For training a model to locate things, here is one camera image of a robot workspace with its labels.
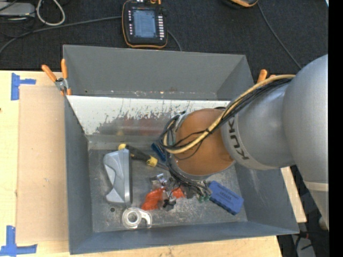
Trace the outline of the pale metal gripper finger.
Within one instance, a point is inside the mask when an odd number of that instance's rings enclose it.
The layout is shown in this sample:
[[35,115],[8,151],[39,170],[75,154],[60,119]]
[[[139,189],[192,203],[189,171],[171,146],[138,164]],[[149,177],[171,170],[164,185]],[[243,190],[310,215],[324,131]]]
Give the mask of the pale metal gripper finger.
[[151,183],[153,185],[167,185],[168,179],[164,176],[163,173],[160,173],[151,177]]
[[165,211],[170,211],[176,205],[176,197],[170,194],[167,199],[163,201],[162,209]]

